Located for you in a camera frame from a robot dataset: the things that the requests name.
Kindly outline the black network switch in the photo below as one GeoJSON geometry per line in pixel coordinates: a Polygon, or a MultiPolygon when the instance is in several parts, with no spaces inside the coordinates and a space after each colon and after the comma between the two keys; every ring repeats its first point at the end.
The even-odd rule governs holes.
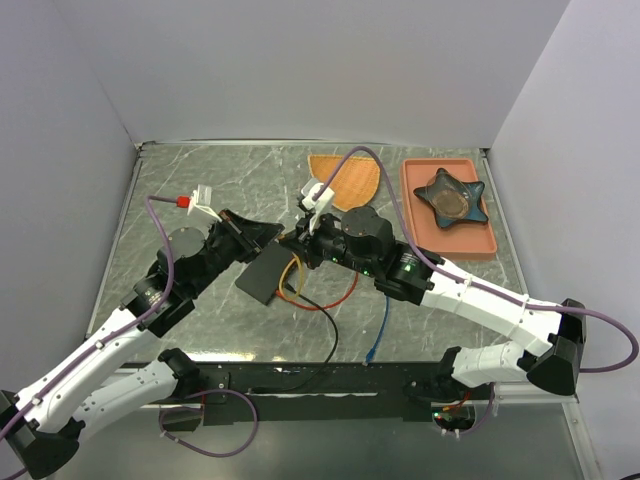
{"type": "Polygon", "coordinates": [[[240,274],[235,286],[262,305],[276,296],[279,279],[293,254],[277,242],[269,244],[240,274]]]}

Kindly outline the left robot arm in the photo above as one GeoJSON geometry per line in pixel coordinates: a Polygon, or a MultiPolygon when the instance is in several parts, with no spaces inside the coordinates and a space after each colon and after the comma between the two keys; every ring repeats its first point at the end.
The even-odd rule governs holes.
{"type": "Polygon", "coordinates": [[[190,400],[200,370],[178,348],[113,384],[107,380],[138,349],[162,338],[195,308],[197,297],[233,263],[254,260],[282,231],[223,210],[208,232],[185,228],[163,245],[138,281],[88,340],[57,367],[17,393],[1,394],[1,438],[33,479],[64,466],[82,441],[158,400],[190,400]]]}

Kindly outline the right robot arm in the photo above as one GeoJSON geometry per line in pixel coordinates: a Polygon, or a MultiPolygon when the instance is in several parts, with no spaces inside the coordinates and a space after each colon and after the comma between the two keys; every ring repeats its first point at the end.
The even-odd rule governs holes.
{"type": "Polygon", "coordinates": [[[391,223],[371,207],[341,218],[324,214],[314,229],[305,216],[279,237],[310,269],[331,261],[373,279],[386,296],[468,319],[505,337],[498,345],[450,347],[431,381],[456,399],[481,385],[528,381],[548,393],[572,396],[584,349],[584,316],[532,301],[484,281],[453,262],[395,238],[391,223]]]}

